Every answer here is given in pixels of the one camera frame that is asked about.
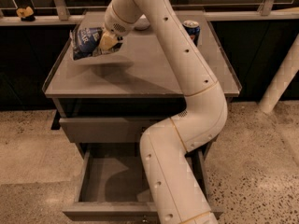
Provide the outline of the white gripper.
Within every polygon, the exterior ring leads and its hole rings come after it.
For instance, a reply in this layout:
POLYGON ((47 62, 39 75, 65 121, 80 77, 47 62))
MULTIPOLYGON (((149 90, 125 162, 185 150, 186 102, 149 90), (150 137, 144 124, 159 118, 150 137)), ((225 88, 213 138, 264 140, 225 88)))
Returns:
POLYGON ((111 3, 105 13, 106 31, 100 39, 99 49, 112 49, 122 41, 122 36, 128 35, 133 30, 134 21, 134 7, 111 3))

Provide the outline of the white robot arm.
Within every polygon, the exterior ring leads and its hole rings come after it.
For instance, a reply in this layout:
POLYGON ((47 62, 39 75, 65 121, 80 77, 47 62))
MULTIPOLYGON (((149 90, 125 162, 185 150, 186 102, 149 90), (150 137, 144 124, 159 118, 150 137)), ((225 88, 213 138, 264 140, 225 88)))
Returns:
POLYGON ((227 120, 223 89, 179 21, 169 0, 111 0, 105 14, 102 49, 128 35, 146 17, 184 97, 143 132, 140 155, 161 224, 218 224, 186 155, 214 139, 227 120))

